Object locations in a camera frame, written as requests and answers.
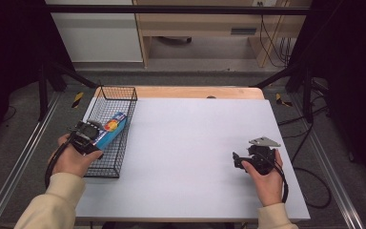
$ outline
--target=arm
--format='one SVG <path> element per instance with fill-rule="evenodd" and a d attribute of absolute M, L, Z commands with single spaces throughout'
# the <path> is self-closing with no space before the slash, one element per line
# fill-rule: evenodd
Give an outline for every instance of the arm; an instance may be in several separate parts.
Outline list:
<path fill-rule="evenodd" d="M 275 150 L 275 160 L 282 167 L 278 150 Z M 258 209 L 259 228 L 293 229 L 298 228 L 288 220 L 284 203 L 281 201 L 283 180 L 276 170 L 262 176 L 254 166 L 242 161 L 242 165 L 254 180 L 257 195 L 263 207 Z"/>
<path fill-rule="evenodd" d="M 61 145 L 68 135 L 58 139 Z M 101 151 L 80 155 L 69 145 L 53 169 L 46 193 L 34 198 L 15 228 L 73 228 L 75 207 L 85 190 L 83 175 Z"/>

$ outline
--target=white cabinet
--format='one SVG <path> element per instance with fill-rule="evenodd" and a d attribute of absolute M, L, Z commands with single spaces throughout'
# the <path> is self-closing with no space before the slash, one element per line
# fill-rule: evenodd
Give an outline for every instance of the white cabinet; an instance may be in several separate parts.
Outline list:
<path fill-rule="evenodd" d="M 131 0 L 46 0 L 47 4 L 132 5 Z M 72 62 L 142 62 L 132 13 L 52 13 Z"/>

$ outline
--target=wire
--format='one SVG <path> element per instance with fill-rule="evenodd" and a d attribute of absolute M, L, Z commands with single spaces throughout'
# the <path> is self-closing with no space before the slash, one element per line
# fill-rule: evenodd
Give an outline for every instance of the wire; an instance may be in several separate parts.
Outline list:
<path fill-rule="evenodd" d="M 281 201 L 283 203 L 285 203 L 287 201 L 287 197 L 288 197 L 288 183 L 287 183 L 287 179 L 285 178 L 284 171 L 281 168 L 281 165 L 279 165 L 276 161 L 274 161 L 274 163 L 272 163 L 268 158 L 266 158 L 264 155 L 262 155 L 258 151 L 255 151 L 255 153 L 258 154 L 260 157 L 262 157 L 264 160 L 266 160 L 281 175 L 281 178 L 283 179 L 283 183 L 284 183 L 284 192 L 283 192 L 283 197 L 282 197 Z"/>
<path fill-rule="evenodd" d="M 277 50 L 275 49 L 275 44 L 274 44 L 274 42 L 273 42 L 272 38 L 270 37 L 269 33 L 267 32 L 266 27 L 265 27 L 265 25 L 264 25 L 263 14 L 261 14 L 260 16 L 261 16 L 261 24 L 260 24 L 260 28 L 261 28 L 261 30 L 260 30 L 259 39 L 260 39 L 261 47 L 263 48 L 264 52 L 266 52 L 267 57 L 269 58 L 270 63 L 272 63 L 272 65 L 273 65 L 273 66 L 278 67 L 278 68 L 286 67 L 286 66 L 278 66 L 278 65 L 276 65 L 275 63 L 273 63 L 273 60 L 272 60 L 272 58 L 270 57 L 269 52 L 267 52 L 266 48 L 264 47 L 263 40 L 261 39 L 261 33 L 263 32 L 263 29 L 264 29 L 264 31 L 266 32 L 267 36 L 269 37 L 269 40 L 270 40 L 270 42 L 271 42 L 271 44 L 272 44 L 272 46 L 273 46 L 273 49 L 274 49 L 275 53 L 277 54 Z"/>
<path fill-rule="evenodd" d="M 15 108 L 15 107 L 13 107 L 13 106 L 9 106 L 8 108 L 12 108 L 12 109 L 13 109 L 13 113 L 12 113 L 10 116 L 8 116 L 7 118 L 5 118 L 4 120 L 2 120 L 2 122 L 6 122 L 6 121 L 8 121 L 9 119 L 13 118 L 13 117 L 14 117 L 14 115 L 16 115 L 16 113 L 17 113 L 17 110 L 16 110 L 16 108 Z"/>
<path fill-rule="evenodd" d="M 54 166 L 55 166 L 56 162 L 58 161 L 58 158 L 62 155 L 62 153 L 64 153 L 65 149 L 67 148 L 68 144 L 70 144 L 70 142 L 73 140 L 74 136 L 75 136 L 75 133 L 72 132 L 70 137 L 67 139 L 67 141 L 62 143 L 62 145 L 60 147 L 58 147 L 58 149 L 52 155 L 52 158 L 50 160 L 49 165 L 47 166 L 47 170 L 46 170 L 46 173 L 44 176 L 44 182 L 46 184 L 46 189 L 49 188 L 50 177 L 52 175 Z"/>
<path fill-rule="evenodd" d="M 326 182 L 322 178 L 320 178 L 318 175 L 314 174 L 313 172 L 311 172 L 309 170 L 299 168 L 299 167 L 294 167 L 294 170 L 302 171 L 302 172 L 305 172 L 305 173 L 315 177 L 317 180 L 319 180 L 323 184 L 323 186 L 325 186 L 326 191 L 328 192 L 328 199 L 322 205 L 314 205 L 312 203 L 309 203 L 307 200 L 305 200 L 305 203 L 308 206 L 314 207 L 314 208 L 317 208 L 317 209 L 324 209 L 324 208 L 328 207 L 329 204 L 331 204 L 331 202 L 332 202 L 332 192 L 331 192 L 331 189 L 329 188 L 329 186 L 326 184 Z"/>
<path fill-rule="evenodd" d="M 311 102 L 311 103 L 314 103 L 314 102 L 315 102 L 317 99 L 319 99 L 319 98 L 324 98 L 324 96 L 317 96 L 317 97 L 315 97 L 315 98 L 312 100 L 312 102 Z M 327 109 L 327 106 L 324 106 L 324 107 L 322 107 L 322 108 L 319 108 L 319 109 L 317 109 L 316 111 L 314 111 L 314 112 L 313 112 L 313 115 L 317 115 L 317 114 L 319 114 L 320 112 L 322 112 L 322 111 L 324 111 L 324 110 L 326 110 L 326 109 Z M 305 117 L 305 116 L 303 115 L 303 116 L 301 116 L 301 117 L 297 117 L 297 118 L 294 118 L 294 119 L 291 119 L 291 120 L 283 121 L 283 122 L 280 122 L 280 124 L 279 124 L 279 125 L 289 124 L 289 123 L 292 123 L 292 122 L 298 121 L 299 119 L 302 119 L 303 117 Z M 295 154 L 294 154 L 293 158 L 291 159 L 291 163 L 292 163 L 293 165 L 294 165 L 294 162 L 295 162 L 296 157 L 298 156 L 298 154 L 299 154 L 299 152 L 300 152 L 301 147 L 302 147 L 302 146 L 303 146 L 303 144 L 305 143 L 305 141 L 306 141 L 307 137 L 309 136 L 309 134 L 310 134 L 310 132 L 311 132 L 311 130 L 312 130 L 312 128 L 313 128 L 313 127 L 314 127 L 314 122 L 312 122 L 312 123 L 311 123 L 311 126 L 308 128 L 308 130 L 307 130 L 306 132 L 304 132 L 304 133 L 302 133 L 302 134 L 298 135 L 298 136 L 301 136 L 301 135 L 305 135 L 305 136 L 304 136 L 304 138 L 302 139 L 301 143 L 298 145 L 298 148 L 296 149 Z M 294 168 L 294 170 L 302 171 L 302 172 L 308 173 L 308 174 L 310 174 L 311 176 L 315 177 L 317 180 L 319 180 L 319 181 L 323 184 L 323 186 L 326 188 L 326 190 L 327 190 L 327 192 L 328 192 L 328 199 L 327 199 L 327 201 L 326 201 L 324 204 L 322 204 L 322 205 L 314 205 L 314 204 L 312 204 L 312 203 L 308 202 L 308 201 L 307 201 L 307 199 L 305 199 L 305 203 L 306 203 L 308 206 L 310 206 L 310 207 L 314 207 L 314 208 L 317 208 L 317 209 L 324 209 L 324 208 L 328 207 L 328 206 L 329 206 L 329 204 L 330 204 L 330 203 L 331 203 L 331 201 L 332 201 L 332 193 L 331 193 L 331 190 L 330 190 L 329 186 L 326 184 L 326 182 L 325 182 L 322 178 L 320 178 L 318 175 L 314 174 L 313 172 L 311 172 L 311 171 L 309 171 L 309 170 L 306 170 L 306 169 L 303 169 L 303 168 L 299 168 L 299 167 L 294 167 L 294 166 L 293 166 L 293 168 Z"/>
<path fill-rule="evenodd" d="M 305 143 L 305 141 L 306 141 L 309 133 L 311 132 L 313 126 L 314 126 L 314 122 L 311 123 L 311 126 L 309 127 L 309 129 L 307 131 L 307 134 L 304 136 L 304 138 L 302 139 L 301 143 L 298 145 L 298 148 L 296 149 L 295 154 L 293 155 L 293 158 L 291 158 L 291 163 L 292 164 L 294 164 L 295 158 L 296 158 L 296 156 L 298 156 L 298 154 L 299 154 L 299 152 L 301 150 L 301 147 Z"/>
<path fill-rule="evenodd" d="M 288 1 L 289 1 L 289 0 L 286 0 L 286 1 L 285 1 L 284 6 L 287 6 Z M 290 56 L 289 56 L 289 53 L 290 53 L 290 42 L 289 42 L 289 41 L 291 41 L 291 38 L 288 38 L 288 39 L 289 39 L 289 41 L 288 41 L 288 43 L 287 43 L 287 50 L 286 50 L 285 58 L 283 58 L 281 54 L 278 54 L 278 51 L 277 51 L 277 49 L 275 48 L 275 43 L 274 43 L 274 41 L 273 41 L 272 37 L 269 35 L 269 32 L 268 32 L 268 31 L 267 31 L 267 29 L 266 29 L 266 25 L 264 24 L 264 17 L 263 17 L 263 14 L 260 14 L 260 17 L 261 17 L 261 23 L 260 23 L 259 39 L 260 39 L 261 47 L 263 48 L 264 52 L 266 52 L 267 57 L 269 58 L 270 63 L 271 63 L 273 66 L 278 67 L 278 68 L 282 68 L 282 67 L 287 68 L 288 63 L 289 63 L 289 57 L 290 57 Z M 267 52 L 266 48 L 264 47 L 264 44 L 263 44 L 263 41 L 262 41 L 262 37 L 261 37 L 261 33 L 263 32 L 263 30 L 266 32 L 267 37 L 269 38 L 270 43 L 271 43 L 271 45 L 272 45 L 272 47 L 273 47 L 273 49 L 274 49 L 274 52 L 275 52 L 275 54 L 277 55 L 278 59 L 279 59 L 279 60 L 284 64 L 283 66 L 277 66 L 275 63 L 273 63 L 272 58 L 270 57 L 269 53 Z M 277 23 L 277 25 L 275 26 L 274 34 L 277 32 L 277 30 L 278 30 L 278 23 Z"/>

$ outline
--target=black curtain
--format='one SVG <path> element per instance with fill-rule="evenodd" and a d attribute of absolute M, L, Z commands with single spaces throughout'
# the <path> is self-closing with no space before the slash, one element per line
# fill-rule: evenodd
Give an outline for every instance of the black curtain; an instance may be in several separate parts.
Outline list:
<path fill-rule="evenodd" d="M 61 36 L 47 11 L 24 10 L 25 4 L 45 5 L 44 0 L 0 1 L 0 123 L 10 94 L 38 80 L 43 63 L 55 61 L 73 70 Z M 64 90 L 60 73 L 47 75 L 56 90 Z"/>
<path fill-rule="evenodd" d="M 333 4 L 324 0 L 314 3 L 318 7 Z M 314 43 L 314 51 L 302 55 L 322 26 L 322 19 L 306 18 L 291 60 L 294 64 L 301 57 L 308 58 L 312 77 L 328 81 L 332 117 L 355 161 L 366 166 L 366 1 L 343 1 L 323 36 Z M 295 74 L 295 79 L 299 77 L 302 75 Z"/>

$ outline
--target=black metal pole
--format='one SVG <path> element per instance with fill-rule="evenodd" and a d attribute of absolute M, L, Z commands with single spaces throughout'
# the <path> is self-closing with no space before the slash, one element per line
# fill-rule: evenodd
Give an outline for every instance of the black metal pole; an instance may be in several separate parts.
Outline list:
<path fill-rule="evenodd" d="M 329 13 L 310 8 L 230 7 L 230 6 L 152 6 L 152 5 L 26 5 L 24 10 L 47 10 L 66 13 L 183 13 L 183 14 L 257 14 L 312 15 Z"/>

